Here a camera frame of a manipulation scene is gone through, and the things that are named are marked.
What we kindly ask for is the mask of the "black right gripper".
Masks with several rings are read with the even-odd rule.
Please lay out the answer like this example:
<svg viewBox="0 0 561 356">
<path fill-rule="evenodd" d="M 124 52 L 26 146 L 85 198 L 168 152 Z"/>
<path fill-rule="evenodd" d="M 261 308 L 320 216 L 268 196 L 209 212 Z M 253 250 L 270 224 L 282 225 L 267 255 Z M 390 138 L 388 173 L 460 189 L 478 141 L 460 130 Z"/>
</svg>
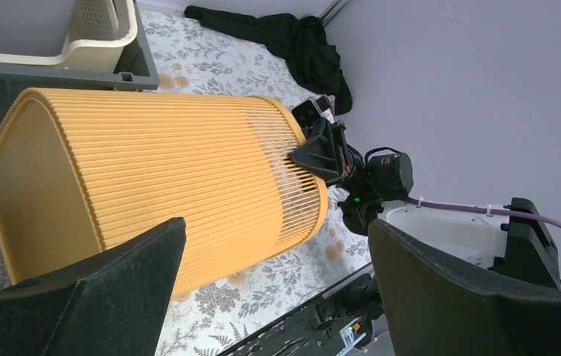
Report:
<svg viewBox="0 0 561 356">
<path fill-rule="evenodd" d="M 302 127 L 305 144 L 288 156 L 293 163 L 324 180 L 328 187 L 351 189 L 360 185 L 364 159 L 347 143 L 345 130 L 344 122 L 315 119 Z"/>
</svg>

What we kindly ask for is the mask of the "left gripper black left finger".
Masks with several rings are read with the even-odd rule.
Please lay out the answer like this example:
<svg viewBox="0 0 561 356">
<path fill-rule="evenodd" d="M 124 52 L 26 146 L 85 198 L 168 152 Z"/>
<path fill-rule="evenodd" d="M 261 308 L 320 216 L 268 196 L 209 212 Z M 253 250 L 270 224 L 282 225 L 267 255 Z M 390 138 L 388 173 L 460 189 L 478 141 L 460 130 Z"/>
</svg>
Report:
<svg viewBox="0 0 561 356">
<path fill-rule="evenodd" d="M 185 242 L 185 221 L 172 218 L 0 289 L 0 355 L 153 355 Z"/>
</svg>

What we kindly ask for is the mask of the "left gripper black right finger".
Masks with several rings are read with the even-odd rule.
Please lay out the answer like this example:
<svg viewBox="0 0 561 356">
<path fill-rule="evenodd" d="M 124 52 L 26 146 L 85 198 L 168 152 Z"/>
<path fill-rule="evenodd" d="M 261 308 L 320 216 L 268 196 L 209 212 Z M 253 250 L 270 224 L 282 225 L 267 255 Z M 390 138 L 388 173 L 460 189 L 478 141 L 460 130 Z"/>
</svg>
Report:
<svg viewBox="0 0 561 356">
<path fill-rule="evenodd" d="M 397 355 L 561 355 L 561 291 L 480 268 L 383 220 L 368 245 Z"/>
</svg>

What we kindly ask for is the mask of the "yellow slatted waste basket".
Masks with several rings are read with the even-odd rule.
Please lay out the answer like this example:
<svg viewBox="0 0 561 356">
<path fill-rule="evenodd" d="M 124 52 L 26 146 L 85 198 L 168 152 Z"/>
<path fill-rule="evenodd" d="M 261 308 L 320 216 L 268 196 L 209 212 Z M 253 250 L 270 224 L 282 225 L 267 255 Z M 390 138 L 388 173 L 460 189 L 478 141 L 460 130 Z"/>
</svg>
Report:
<svg viewBox="0 0 561 356">
<path fill-rule="evenodd" d="M 266 96 L 28 88 L 0 125 L 0 249 L 12 283 L 115 248 L 174 217 L 173 294 L 238 274 L 322 227 L 306 139 Z"/>
</svg>

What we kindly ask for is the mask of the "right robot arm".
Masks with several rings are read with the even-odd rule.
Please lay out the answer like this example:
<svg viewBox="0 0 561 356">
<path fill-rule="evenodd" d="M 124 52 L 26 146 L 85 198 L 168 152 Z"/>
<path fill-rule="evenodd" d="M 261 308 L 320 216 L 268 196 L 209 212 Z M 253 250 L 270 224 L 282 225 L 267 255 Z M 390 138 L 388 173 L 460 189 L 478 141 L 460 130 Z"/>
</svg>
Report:
<svg viewBox="0 0 561 356">
<path fill-rule="evenodd" d="M 377 219 L 460 259 L 496 273 L 559 289 L 558 250 L 548 220 L 534 204 L 513 198 L 500 208 L 426 202 L 409 197 L 410 157 L 391 148 L 360 154 L 345 141 L 345 127 L 301 116 L 305 143 L 289 154 L 299 167 L 345 189 L 338 202 L 346 228 L 367 235 Z"/>
</svg>

